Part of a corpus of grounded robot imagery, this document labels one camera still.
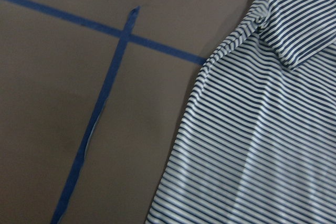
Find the blue white striped polo shirt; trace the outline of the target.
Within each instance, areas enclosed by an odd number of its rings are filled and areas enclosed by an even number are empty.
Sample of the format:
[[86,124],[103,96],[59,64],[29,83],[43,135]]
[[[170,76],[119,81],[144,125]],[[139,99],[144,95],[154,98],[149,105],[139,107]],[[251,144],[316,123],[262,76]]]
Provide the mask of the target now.
[[146,223],[335,223],[335,0],[254,0],[196,78]]

